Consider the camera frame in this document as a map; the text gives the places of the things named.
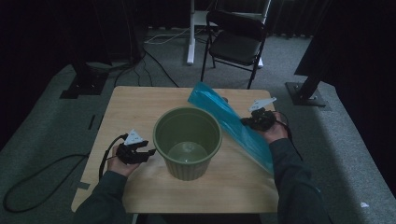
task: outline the dark sleeve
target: dark sleeve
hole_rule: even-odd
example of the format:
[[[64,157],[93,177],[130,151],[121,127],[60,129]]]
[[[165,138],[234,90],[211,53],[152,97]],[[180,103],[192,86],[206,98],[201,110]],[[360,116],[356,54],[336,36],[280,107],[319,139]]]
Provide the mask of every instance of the dark sleeve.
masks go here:
[[[127,178],[107,171],[90,197],[77,209],[73,223],[126,223],[122,195]]]
[[[279,194],[278,223],[331,223],[311,171],[291,141],[279,139],[270,144],[270,150]]]

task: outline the chair backrest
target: chair backrest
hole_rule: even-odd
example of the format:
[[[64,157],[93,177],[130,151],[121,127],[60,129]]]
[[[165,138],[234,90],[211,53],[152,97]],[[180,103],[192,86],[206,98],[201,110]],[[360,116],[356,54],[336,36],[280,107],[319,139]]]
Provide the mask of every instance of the chair backrest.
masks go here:
[[[232,12],[212,10],[206,15],[206,25],[215,23],[221,30],[263,41],[266,29],[261,21]]]

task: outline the blue plastic bag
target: blue plastic bag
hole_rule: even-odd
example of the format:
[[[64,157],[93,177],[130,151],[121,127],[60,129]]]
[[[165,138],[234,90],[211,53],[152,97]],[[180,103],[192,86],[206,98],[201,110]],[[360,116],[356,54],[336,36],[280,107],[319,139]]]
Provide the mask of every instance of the blue plastic bag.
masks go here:
[[[271,151],[267,142],[248,126],[230,105],[206,84],[195,85],[188,99],[193,105],[209,112],[225,130],[254,160],[270,174],[274,173]]]

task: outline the tabletop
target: tabletop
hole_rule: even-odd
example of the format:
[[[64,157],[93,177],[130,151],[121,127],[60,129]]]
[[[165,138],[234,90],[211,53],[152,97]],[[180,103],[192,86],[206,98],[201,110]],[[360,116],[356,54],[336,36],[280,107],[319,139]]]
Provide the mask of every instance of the tabletop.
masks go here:
[[[148,140],[153,149],[153,127],[170,109],[189,105],[192,88],[117,87],[110,98],[101,127],[80,180],[72,210],[87,199],[99,178],[100,162],[111,142],[132,129]],[[241,117],[249,117],[254,100],[271,98],[264,90],[214,89],[229,100]],[[273,105],[265,107],[274,110]],[[171,176],[157,152],[129,177],[123,204],[128,213],[273,213],[278,195],[274,178],[226,132],[219,152],[212,158],[205,174],[192,181]]]

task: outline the black stand base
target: black stand base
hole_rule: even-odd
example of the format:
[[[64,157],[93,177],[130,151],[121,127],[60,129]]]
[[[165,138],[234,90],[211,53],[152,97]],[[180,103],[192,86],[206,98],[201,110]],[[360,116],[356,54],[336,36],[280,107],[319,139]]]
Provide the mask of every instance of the black stand base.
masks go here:
[[[288,88],[291,100],[295,105],[310,105],[318,106],[321,109],[331,110],[329,105],[322,99],[318,90],[315,90],[314,94],[309,99],[302,99],[300,97],[299,91],[303,84],[297,82],[286,82],[286,88]]]
[[[77,99],[79,95],[100,95],[106,84],[108,73],[92,73],[90,80],[81,81],[81,77],[76,75],[67,91],[63,91],[61,99]]]

